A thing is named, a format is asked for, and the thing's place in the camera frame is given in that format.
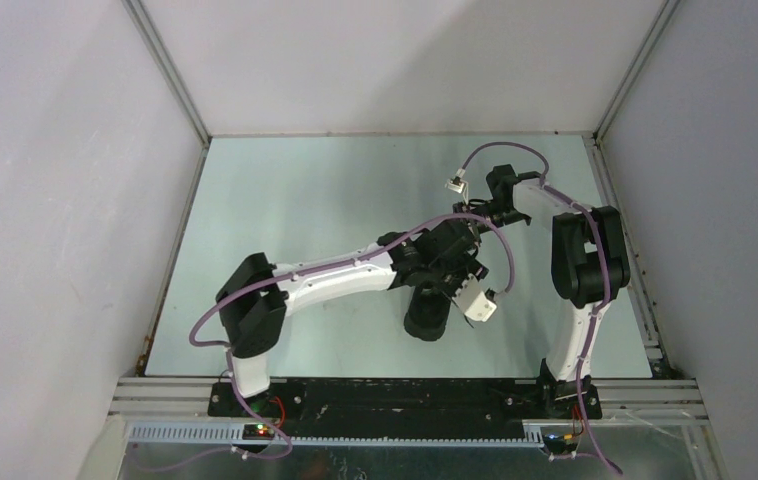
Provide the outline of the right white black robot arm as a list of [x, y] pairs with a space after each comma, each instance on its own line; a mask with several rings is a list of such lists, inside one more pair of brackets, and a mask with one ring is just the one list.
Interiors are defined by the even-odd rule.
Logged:
[[486, 175], [491, 205], [482, 214], [506, 226], [524, 207], [551, 235], [550, 276], [564, 300], [563, 320], [542, 360], [536, 392], [540, 411], [561, 418], [591, 390], [592, 354], [602, 319], [631, 272], [620, 212], [592, 207], [559, 191], [539, 172], [499, 165]]

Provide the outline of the black sneaker shoe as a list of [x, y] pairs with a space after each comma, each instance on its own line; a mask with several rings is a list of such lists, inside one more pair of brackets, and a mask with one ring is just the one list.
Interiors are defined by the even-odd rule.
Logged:
[[403, 326], [412, 337], [434, 342], [445, 333], [452, 302], [441, 291], [428, 286], [414, 288]]

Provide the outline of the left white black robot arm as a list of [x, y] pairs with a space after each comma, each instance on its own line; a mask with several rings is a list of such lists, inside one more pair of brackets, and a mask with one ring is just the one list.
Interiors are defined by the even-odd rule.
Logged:
[[404, 328], [423, 341], [439, 339], [449, 309], [485, 322], [496, 311], [494, 296], [480, 285], [487, 268], [476, 258], [479, 232], [451, 219], [411, 236], [390, 232], [363, 251], [313, 263], [270, 263], [248, 256], [216, 295], [230, 344], [232, 402], [247, 416], [271, 403], [268, 353], [286, 318], [309, 306], [370, 291], [413, 290]]

